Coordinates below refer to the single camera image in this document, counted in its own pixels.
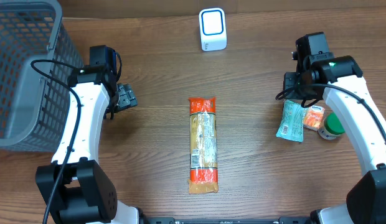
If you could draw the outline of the long spaghetti packet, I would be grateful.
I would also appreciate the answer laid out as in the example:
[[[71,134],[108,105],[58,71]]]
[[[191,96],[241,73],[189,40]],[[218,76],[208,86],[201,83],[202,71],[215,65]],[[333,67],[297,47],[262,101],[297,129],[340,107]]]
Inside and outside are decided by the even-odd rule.
[[[215,98],[195,97],[190,103],[190,194],[219,191]]]

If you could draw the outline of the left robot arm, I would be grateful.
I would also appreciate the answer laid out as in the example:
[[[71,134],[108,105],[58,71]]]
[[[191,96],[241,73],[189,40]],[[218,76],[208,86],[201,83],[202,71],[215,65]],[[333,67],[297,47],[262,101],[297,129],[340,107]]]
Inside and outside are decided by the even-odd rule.
[[[122,61],[106,46],[90,47],[90,62],[72,67],[66,82],[70,105],[58,149],[48,166],[40,166],[35,182],[46,203],[43,222],[147,223],[137,207],[118,200],[115,186],[98,163],[103,120],[135,107],[129,84],[119,82]]]

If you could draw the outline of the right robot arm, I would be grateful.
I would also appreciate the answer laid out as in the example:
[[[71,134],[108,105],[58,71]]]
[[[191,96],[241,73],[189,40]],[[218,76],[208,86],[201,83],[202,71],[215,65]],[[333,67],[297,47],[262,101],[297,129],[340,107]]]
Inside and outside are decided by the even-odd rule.
[[[295,42],[295,72],[284,76],[276,100],[301,100],[303,108],[323,100],[353,145],[362,178],[342,205],[311,212],[306,223],[386,223],[386,120],[368,91],[363,72],[349,55],[335,57],[323,32]]]

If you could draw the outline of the teal tissue packet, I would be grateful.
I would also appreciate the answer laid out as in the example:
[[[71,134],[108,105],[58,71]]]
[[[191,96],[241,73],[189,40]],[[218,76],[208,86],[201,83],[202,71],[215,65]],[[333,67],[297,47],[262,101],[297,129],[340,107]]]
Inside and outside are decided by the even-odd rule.
[[[302,142],[304,138],[303,119],[307,110],[307,108],[303,108],[300,104],[291,100],[284,101],[282,119],[276,137]]]

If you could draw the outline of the green lidded jar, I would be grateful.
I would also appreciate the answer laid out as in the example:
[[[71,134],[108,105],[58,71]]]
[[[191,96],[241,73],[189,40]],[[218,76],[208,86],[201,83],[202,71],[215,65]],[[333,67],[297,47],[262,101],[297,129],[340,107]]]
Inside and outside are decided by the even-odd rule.
[[[341,122],[335,113],[325,117],[318,129],[318,134],[326,140],[334,140],[345,133]]]

